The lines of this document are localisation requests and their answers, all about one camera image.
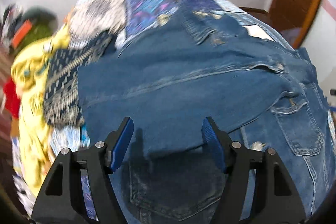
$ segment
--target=orange object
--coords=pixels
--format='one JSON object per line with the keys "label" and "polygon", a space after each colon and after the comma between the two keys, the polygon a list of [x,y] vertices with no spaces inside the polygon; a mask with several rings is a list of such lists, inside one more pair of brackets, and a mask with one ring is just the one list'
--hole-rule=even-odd
{"label": "orange object", "polygon": [[12,46],[13,46],[14,49],[18,47],[18,45],[21,43],[22,39],[31,30],[32,26],[33,26],[33,24],[29,20],[26,20],[22,24],[22,26],[19,28],[19,30],[17,30],[17,32],[15,33],[15,35],[13,37],[13,41],[12,41]]}

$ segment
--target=black and white patterned fabric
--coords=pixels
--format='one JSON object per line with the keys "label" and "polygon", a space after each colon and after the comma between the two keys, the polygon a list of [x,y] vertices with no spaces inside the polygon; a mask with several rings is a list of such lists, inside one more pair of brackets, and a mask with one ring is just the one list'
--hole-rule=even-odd
{"label": "black and white patterned fabric", "polygon": [[114,37],[105,31],[80,50],[59,49],[55,52],[50,61],[43,100],[47,124],[56,128],[84,124],[82,110],[78,106],[78,68],[96,62]]}

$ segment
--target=pile of clothes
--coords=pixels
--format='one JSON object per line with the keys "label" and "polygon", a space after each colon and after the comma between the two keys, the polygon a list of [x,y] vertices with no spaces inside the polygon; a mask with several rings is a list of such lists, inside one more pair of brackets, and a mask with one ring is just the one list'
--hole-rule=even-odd
{"label": "pile of clothes", "polygon": [[[307,216],[336,177],[334,123],[306,50],[228,0],[79,0],[54,36],[17,55],[11,76],[27,211],[63,147],[104,140],[125,116],[135,134],[110,178],[128,223],[209,223],[226,176],[202,139],[207,116],[248,148],[275,148]],[[253,170],[249,181],[242,218]],[[86,175],[82,188],[99,219]]]}

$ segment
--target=yellow garment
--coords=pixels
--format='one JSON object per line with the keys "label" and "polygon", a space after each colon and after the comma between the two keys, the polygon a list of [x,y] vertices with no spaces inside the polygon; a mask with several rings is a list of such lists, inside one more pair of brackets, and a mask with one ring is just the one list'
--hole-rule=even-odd
{"label": "yellow garment", "polygon": [[69,39],[65,25],[54,37],[38,40],[25,47],[11,68],[13,81],[22,90],[19,132],[24,179],[35,196],[50,168],[48,140],[51,128],[46,124],[42,110],[48,61],[55,50],[68,47]]}

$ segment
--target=baseboard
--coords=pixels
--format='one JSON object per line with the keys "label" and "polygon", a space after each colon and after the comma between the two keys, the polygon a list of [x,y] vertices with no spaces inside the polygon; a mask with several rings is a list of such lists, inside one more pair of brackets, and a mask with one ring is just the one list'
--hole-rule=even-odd
{"label": "baseboard", "polygon": [[244,10],[245,12],[248,12],[248,13],[260,13],[260,14],[264,14],[264,15],[268,14],[268,12],[266,12],[265,10],[262,10],[262,9],[255,9],[255,8],[248,8],[248,7],[239,7],[239,8]]}

